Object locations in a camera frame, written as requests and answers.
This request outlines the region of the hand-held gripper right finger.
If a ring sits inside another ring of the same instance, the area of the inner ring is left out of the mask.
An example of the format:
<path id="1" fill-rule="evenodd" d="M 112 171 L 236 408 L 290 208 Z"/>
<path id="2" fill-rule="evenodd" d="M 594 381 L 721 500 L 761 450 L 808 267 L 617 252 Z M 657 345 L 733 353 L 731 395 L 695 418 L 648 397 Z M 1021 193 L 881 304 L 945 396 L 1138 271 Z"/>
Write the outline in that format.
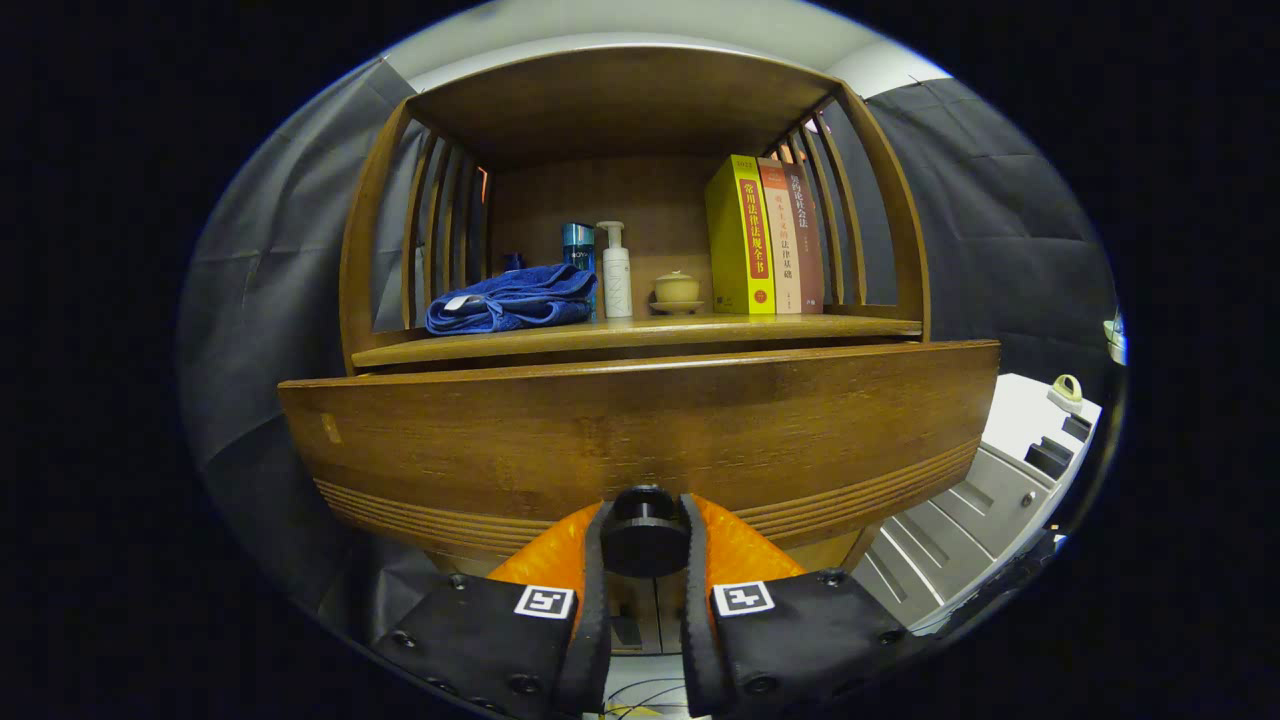
<path id="1" fill-rule="evenodd" d="M 684 675 L 691 715 L 828 719 L 932 646 L 842 568 L 805 571 L 731 511 L 686 493 Z"/>

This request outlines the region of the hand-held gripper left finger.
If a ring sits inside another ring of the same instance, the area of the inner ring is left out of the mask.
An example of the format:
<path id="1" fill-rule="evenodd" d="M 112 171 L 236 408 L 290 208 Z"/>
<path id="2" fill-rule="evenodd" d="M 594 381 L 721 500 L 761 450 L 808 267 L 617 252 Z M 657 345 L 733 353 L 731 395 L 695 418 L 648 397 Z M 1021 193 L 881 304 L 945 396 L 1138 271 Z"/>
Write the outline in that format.
<path id="1" fill-rule="evenodd" d="M 375 652 L 475 712 L 600 712 L 611 662 L 602 528 L 611 509 L 604 501 L 570 514 L 488 577 L 433 579 Z"/>

